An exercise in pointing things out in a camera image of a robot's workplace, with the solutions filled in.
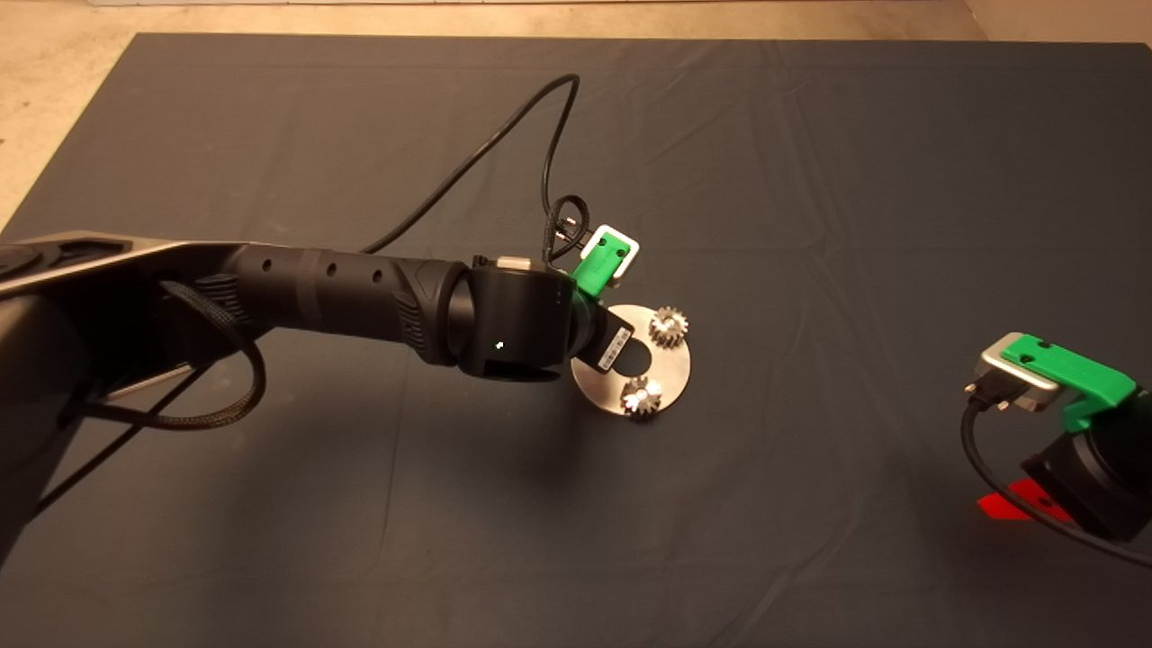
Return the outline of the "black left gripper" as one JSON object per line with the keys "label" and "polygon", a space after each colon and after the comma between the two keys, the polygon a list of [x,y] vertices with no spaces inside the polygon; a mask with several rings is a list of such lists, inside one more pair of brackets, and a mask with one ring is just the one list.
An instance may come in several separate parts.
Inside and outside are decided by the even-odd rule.
{"label": "black left gripper", "polygon": [[573,297],[569,357],[593,372],[609,372],[634,333],[634,325],[593,297]]}

